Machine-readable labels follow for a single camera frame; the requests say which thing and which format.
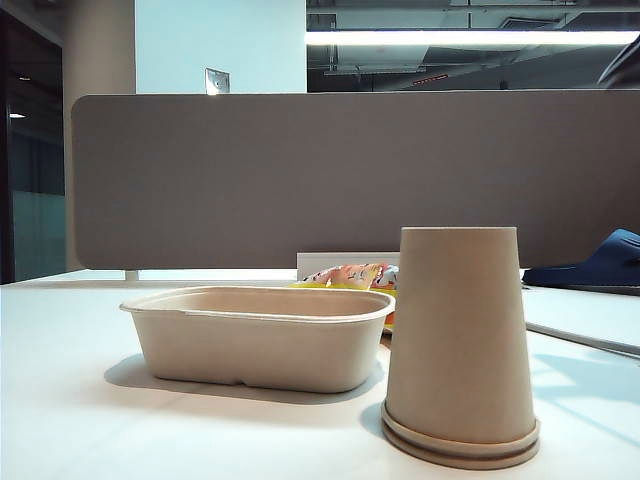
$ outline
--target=colorful packaging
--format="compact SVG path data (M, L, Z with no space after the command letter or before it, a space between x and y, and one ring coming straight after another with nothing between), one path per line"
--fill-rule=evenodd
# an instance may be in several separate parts
M294 288L352 288L373 290L396 296L398 267L388 263L367 263L364 265L339 265L309 275L290 287ZM385 332L393 328L393 313L384 322Z

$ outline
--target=ceiling light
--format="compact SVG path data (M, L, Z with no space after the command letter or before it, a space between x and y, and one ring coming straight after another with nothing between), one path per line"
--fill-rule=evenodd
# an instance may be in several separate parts
M640 32L557 30L336 30L307 32L307 45L626 45Z

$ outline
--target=blue slipper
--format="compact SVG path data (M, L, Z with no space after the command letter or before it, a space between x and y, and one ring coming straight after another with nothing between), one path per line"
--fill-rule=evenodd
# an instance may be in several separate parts
M640 235L618 229L591 255L576 265L532 268L522 281L539 287L640 286Z

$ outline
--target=upside-down paper cup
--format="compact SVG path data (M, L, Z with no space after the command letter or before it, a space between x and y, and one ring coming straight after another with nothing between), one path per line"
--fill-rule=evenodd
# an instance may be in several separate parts
M538 450L515 228L403 228L383 429L416 457L516 465Z

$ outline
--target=desk surface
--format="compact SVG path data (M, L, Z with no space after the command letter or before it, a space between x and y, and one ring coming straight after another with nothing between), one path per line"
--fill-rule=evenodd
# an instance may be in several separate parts
M2 288L3 480L640 478L638 359L528 333L540 453L508 470L454 470L384 439L384 344L369 380L340 395L159 380L117 307L185 276L122 278L85 271ZM282 285L295 271L209 278ZM622 315L637 320L627 341L640 335L639 297L533 289L524 299L534 323L608 329Z

